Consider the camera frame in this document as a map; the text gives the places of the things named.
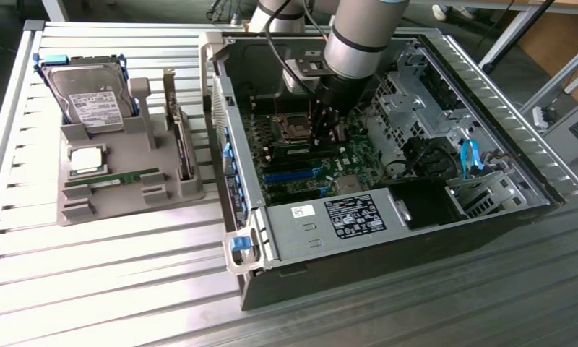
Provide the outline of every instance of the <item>floor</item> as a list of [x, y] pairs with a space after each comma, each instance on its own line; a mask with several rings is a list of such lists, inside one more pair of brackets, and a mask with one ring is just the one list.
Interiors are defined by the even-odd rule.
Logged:
[[[235, 3], [238, 2], [241, 3], [242, 17], [247, 18], [254, 11], [255, 0], [235, 1]], [[19, 13], [14, 3], [14, 0], [0, 0], [0, 108], [22, 29], [21, 18], [45, 19], [39, 0], [25, 0], [22, 2], [25, 6]], [[85, 8], [79, 1], [63, 1], [63, 3], [66, 3], [67, 16], [71, 21], [81, 22], [206, 23], [205, 13], [210, 7], [210, 0], [119, 0], [115, 5], [106, 5], [103, 0], [89, 0], [89, 8]], [[227, 20], [227, 8], [225, 11], [222, 20]], [[317, 14], [315, 20], [319, 23], [327, 23], [329, 16]], [[489, 37], [475, 50], [475, 45], [489, 25], [481, 22], [469, 22], [455, 16], [450, 22], [441, 23], [431, 16], [430, 7], [418, 4], [409, 6], [401, 25], [406, 27], [438, 27], [443, 33], [454, 37], [477, 61], [486, 54], [499, 35], [497, 29], [490, 30]], [[530, 98], [548, 80], [548, 75], [518, 47], [507, 54], [491, 77], [517, 106]], [[574, 99], [563, 95], [554, 105], [556, 113], [564, 114], [575, 104]]]

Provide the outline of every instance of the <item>hard drive label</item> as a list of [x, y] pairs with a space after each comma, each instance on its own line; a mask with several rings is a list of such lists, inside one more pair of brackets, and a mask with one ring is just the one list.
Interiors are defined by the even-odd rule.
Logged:
[[113, 92], [70, 94], [78, 118], [85, 127], [101, 127], [122, 123]]
[[341, 239], [385, 230], [381, 213], [369, 194], [327, 201], [325, 208]]

